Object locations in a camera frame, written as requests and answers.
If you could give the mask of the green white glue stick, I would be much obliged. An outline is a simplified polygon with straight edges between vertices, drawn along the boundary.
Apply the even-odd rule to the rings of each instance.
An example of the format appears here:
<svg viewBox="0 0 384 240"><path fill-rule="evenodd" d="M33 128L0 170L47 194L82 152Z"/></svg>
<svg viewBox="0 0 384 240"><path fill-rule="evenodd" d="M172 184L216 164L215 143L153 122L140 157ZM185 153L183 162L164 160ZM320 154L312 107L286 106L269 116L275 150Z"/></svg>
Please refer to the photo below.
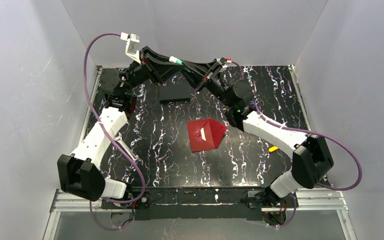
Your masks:
<svg viewBox="0 0 384 240"><path fill-rule="evenodd" d="M175 56L170 56L169 57L169 62L176 64L176 65L181 65L184 67L184 69L188 72L190 72L190 69L183 63L183 61Z"/></svg>

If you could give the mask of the red envelope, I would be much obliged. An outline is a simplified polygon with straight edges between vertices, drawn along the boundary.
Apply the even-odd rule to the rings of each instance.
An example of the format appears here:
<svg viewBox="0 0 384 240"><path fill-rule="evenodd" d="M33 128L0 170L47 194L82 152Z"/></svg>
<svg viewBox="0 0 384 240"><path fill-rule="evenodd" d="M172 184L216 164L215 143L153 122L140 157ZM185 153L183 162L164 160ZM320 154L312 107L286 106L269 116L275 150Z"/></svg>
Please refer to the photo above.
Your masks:
<svg viewBox="0 0 384 240"><path fill-rule="evenodd" d="M206 141L202 140L200 130L204 129ZM193 153L217 149L228 127L213 118L187 122L190 149Z"/></svg>

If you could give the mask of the cream paper letter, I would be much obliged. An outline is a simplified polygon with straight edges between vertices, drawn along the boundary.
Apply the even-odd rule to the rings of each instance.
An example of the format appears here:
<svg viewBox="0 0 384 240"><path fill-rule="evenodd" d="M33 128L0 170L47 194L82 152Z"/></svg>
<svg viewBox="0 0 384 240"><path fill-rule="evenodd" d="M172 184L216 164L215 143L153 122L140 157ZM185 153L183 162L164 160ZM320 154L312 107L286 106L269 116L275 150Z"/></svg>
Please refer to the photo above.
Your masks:
<svg viewBox="0 0 384 240"><path fill-rule="evenodd" d="M203 128L200 129L200 137L203 141L206 141L205 130Z"/></svg>

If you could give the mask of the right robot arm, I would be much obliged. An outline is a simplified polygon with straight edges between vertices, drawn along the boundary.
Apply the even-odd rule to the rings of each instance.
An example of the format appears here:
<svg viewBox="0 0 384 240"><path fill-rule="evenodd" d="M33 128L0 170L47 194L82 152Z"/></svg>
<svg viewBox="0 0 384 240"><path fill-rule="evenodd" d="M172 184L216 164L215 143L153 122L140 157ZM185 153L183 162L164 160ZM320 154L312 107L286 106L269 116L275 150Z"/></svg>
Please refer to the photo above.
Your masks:
<svg viewBox="0 0 384 240"><path fill-rule="evenodd" d="M220 73L234 63L231 59L216 58L210 63L174 58L170 61L182 66L181 73L196 92L206 88L227 107L224 115L231 126L269 142L291 158L291 169L273 180L253 198L254 201L275 205L302 188L312 189L334 166L323 136L289 129L263 115L255 105L252 86L244 76L233 84L223 82Z"/></svg>

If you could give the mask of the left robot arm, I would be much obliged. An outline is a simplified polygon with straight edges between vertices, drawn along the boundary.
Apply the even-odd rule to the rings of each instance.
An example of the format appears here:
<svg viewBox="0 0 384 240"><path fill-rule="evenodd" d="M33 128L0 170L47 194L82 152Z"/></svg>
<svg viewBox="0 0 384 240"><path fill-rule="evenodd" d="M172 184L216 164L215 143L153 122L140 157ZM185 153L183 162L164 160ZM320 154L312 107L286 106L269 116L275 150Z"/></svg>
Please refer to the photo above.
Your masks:
<svg viewBox="0 0 384 240"><path fill-rule="evenodd" d="M144 81L153 80L161 84L185 68L185 64L174 56L163 56L144 47L134 54L133 63L125 70L104 69L100 75L100 86L105 94L106 106L98 113L90 101L89 107L96 123L81 143L69 154L57 160L60 188L63 192L91 202L100 199L128 204L138 201L146 191L146 183L136 161L116 141L119 130L128 122L135 110L136 96L133 88ZM131 163L141 180L141 191L128 199L128 184L104 177L101 162L110 145L117 148Z"/></svg>

